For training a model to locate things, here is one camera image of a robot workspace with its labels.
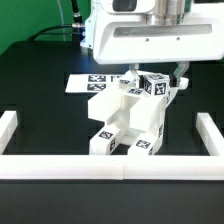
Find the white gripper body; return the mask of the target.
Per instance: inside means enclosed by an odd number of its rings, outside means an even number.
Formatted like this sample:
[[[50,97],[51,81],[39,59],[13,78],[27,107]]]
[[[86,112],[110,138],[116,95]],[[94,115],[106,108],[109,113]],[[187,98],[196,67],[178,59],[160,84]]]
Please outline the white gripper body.
[[[174,26],[145,15],[97,14],[93,57],[99,64],[141,64],[224,58],[224,6],[195,6]]]

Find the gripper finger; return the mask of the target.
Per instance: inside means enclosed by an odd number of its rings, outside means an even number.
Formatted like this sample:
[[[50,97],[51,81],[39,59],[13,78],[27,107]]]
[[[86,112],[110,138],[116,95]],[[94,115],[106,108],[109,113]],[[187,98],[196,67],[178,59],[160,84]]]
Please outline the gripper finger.
[[[177,68],[169,75],[171,87],[178,87],[180,85],[180,79],[189,69],[189,65],[189,61],[177,63]]]
[[[140,76],[138,74],[138,69],[139,69],[139,65],[138,64],[130,64],[129,65],[129,70],[135,80],[135,86],[137,88],[140,87]]]

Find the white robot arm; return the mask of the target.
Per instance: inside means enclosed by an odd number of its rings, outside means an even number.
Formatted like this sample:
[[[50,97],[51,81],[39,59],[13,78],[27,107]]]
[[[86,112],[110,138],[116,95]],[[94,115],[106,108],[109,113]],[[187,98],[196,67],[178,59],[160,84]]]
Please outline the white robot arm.
[[[224,58],[224,3],[91,0],[86,36],[99,64],[177,63],[177,86],[191,61]]]

